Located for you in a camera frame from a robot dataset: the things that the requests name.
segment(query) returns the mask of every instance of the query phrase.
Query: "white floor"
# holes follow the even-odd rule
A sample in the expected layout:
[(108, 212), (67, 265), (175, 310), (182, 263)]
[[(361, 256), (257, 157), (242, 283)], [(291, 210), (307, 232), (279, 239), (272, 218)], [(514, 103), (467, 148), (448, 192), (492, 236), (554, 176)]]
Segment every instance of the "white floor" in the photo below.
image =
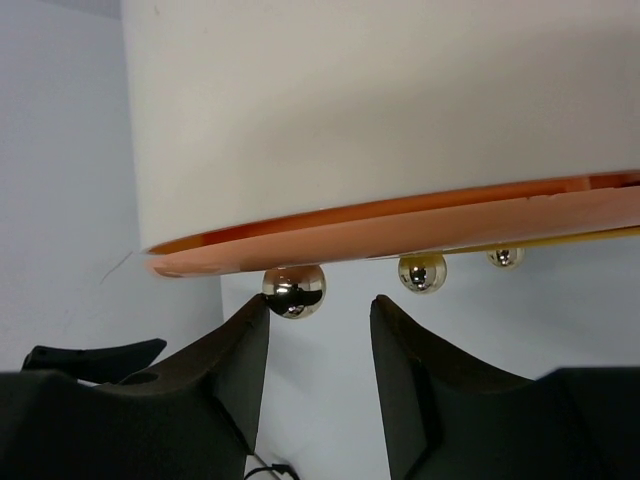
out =
[[(322, 308), (300, 321), (272, 317), (258, 454), (303, 480), (388, 480), (369, 335), (377, 294), (422, 325), (506, 370), (538, 377), (559, 366), (640, 364), (640, 238), (527, 252), (511, 272), (484, 255), (451, 257), (446, 285), (405, 291), (396, 261), (328, 265)], [(262, 275), (222, 279), (225, 318)]]

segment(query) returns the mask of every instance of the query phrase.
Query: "black cable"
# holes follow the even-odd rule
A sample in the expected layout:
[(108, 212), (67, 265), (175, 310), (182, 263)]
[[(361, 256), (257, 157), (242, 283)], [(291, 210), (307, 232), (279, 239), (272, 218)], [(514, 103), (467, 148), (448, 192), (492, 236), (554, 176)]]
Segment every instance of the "black cable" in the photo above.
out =
[(279, 463), (274, 463), (270, 467), (254, 468), (253, 470), (251, 470), (249, 473), (247, 473), (244, 476), (244, 480), (247, 480), (249, 477), (253, 477), (256, 473), (260, 473), (260, 472), (276, 472), (276, 473), (279, 473), (281, 475), (286, 473), (293, 480), (300, 480), (300, 477), (298, 476), (298, 474), (295, 472), (295, 470), (293, 469), (293, 467), (291, 465), (282, 465), (282, 464), (279, 464)]

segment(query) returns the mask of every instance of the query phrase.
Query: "wall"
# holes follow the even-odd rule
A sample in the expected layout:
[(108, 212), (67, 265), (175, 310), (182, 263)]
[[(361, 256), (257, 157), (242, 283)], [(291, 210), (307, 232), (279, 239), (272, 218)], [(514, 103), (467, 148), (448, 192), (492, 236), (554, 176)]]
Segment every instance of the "wall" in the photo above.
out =
[[(300, 321), (272, 316), (258, 454), (303, 479), (388, 480), (369, 308), (389, 295), (419, 323), (508, 371), (640, 365), (640, 237), (532, 249), (517, 270), (451, 256), (441, 290), (418, 296), (397, 260), (327, 265), (327, 298)], [(262, 275), (222, 279), (225, 318)]]
[(0, 71), (0, 370), (219, 325), (218, 279), (154, 278), (138, 253), (120, 22), (2, 0)]

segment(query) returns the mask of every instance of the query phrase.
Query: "white surface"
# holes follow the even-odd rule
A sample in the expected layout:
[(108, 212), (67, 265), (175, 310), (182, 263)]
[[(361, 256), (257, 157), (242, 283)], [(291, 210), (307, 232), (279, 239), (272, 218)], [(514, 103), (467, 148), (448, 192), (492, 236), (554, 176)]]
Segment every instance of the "white surface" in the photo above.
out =
[(120, 23), (2, 0), (0, 71), (0, 370), (36, 344), (166, 355), (219, 325), (218, 279), (154, 278), (136, 253)]
[[(640, 238), (527, 252), (505, 272), (483, 254), (451, 256), (441, 290), (418, 296), (396, 260), (325, 267), (327, 298), (308, 319), (272, 316), (258, 454), (302, 479), (388, 480), (369, 308), (389, 295), (420, 324), (511, 372), (640, 365)], [(260, 274), (222, 279), (225, 318), (260, 289)]]
[(142, 244), (638, 169), (638, 5), (125, 0)]

